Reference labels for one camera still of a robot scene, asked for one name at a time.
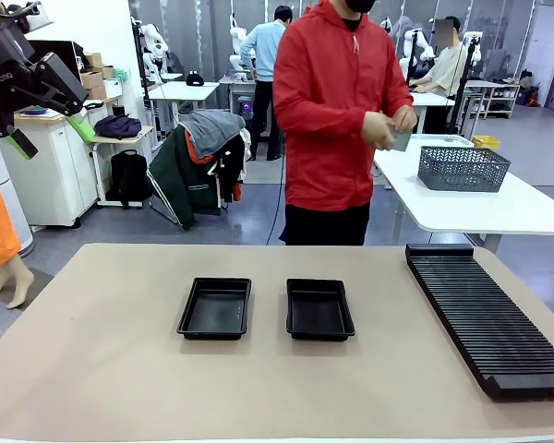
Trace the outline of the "person's right hand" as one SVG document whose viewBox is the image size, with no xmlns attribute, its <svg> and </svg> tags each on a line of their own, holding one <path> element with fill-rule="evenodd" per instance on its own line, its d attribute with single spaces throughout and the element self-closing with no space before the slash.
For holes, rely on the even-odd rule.
<svg viewBox="0 0 554 443">
<path fill-rule="evenodd" d="M 382 113 L 365 112 L 361 138 L 375 150 L 390 150 L 394 144 L 393 121 Z"/>
</svg>

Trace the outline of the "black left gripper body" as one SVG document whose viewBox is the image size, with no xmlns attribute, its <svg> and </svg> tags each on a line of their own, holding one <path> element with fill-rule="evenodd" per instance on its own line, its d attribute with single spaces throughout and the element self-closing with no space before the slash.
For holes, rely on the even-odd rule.
<svg viewBox="0 0 554 443">
<path fill-rule="evenodd" d="M 35 104 L 36 78 L 30 57 L 34 51 L 17 18 L 0 18 L 0 110 L 20 110 Z"/>
</svg>

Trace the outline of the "person's left hand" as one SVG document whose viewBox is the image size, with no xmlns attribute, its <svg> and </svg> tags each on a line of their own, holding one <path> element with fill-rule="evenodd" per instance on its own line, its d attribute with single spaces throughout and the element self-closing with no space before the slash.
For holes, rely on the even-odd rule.
<svg viewBox="0 0 554 443">
<path fill-rule="evenodd" d="M 391 119 L 396 133 L 411 133 L 417 124 L 416 112 L 410 105 L 401 106 Z"/>
</svg>

